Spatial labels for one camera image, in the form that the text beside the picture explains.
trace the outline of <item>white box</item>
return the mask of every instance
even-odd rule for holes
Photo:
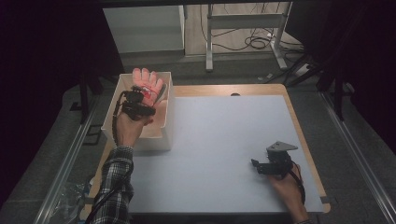
[[[157,107],[157,111],[154,115],[154,122],[143,128],[140,138],[134,145],[134,150],[170,150],[172,148],[175,103],[172,77],[170,72],[157,72],[157,77],[160,77],[163,83],[167,85],[166,92],[164,93],[165,98]],[[119,83],[114,91],[105,122],[101,128],[107,140],[111,141],[114,147],[116,143],[113,139],[112,120],[116,102],[120,94],[123,91],[130,91],[133,85],[132,74],[120,74]]]

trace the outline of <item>plaid shirt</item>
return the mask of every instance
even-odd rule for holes
[[[106,196],[128,172],[130,167],[134,168],[132,161],[133,149],[130,147],[117,147],[110,152],[102,167],[102,183],[94,200],[94,206]],[[134,189],[130,184],[131,177],[122,182],[117,190],[98,210],[92,223],[120,223],[129,224],[128,205],[134,196]]]

